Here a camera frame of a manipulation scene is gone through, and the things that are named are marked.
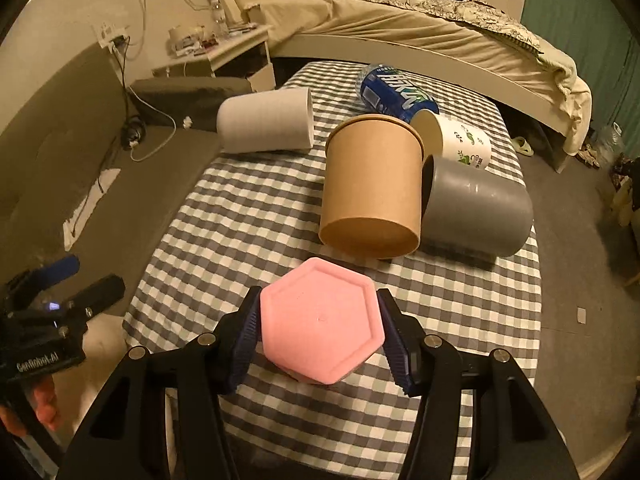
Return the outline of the person's left hand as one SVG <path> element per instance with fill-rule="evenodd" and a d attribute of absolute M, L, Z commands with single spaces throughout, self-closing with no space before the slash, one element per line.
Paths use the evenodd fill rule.
<path fill-rule="evenodd" d="M 58 409 L 58 396 L 52 375 L 42 375 L 32 381 L 32 408 L 38 420 L 51 431 L 61 426 L 61 413 Z M 10 434 L 25 437 L 28 430 L 21 419 L 8 406 L 2 404 L 0 408 L 1 421 Z"/>

